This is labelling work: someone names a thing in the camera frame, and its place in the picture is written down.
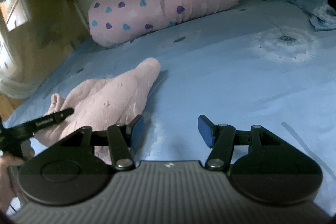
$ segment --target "pink blanket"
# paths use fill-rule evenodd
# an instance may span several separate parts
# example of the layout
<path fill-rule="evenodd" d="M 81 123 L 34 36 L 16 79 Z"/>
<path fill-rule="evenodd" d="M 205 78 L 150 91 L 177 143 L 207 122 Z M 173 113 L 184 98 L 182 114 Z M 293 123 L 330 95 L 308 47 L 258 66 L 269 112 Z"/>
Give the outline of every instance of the pink blanket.
<path fill-rule="evenodd" d="M 46 115 L 69 107 L 75 112 L 61 124 L 37 132 L 35 138 L 49 147 L 83 126 L 101 131 L 116 123 L 128 124 L 142 114 L 160 68 L 156 59 L 148 58 L 116 78 L 86 80 L 75 87 L 66 99 L 53 94 Z M 110 164 L 108 147 L 96 147 L 95 155 Z"/>

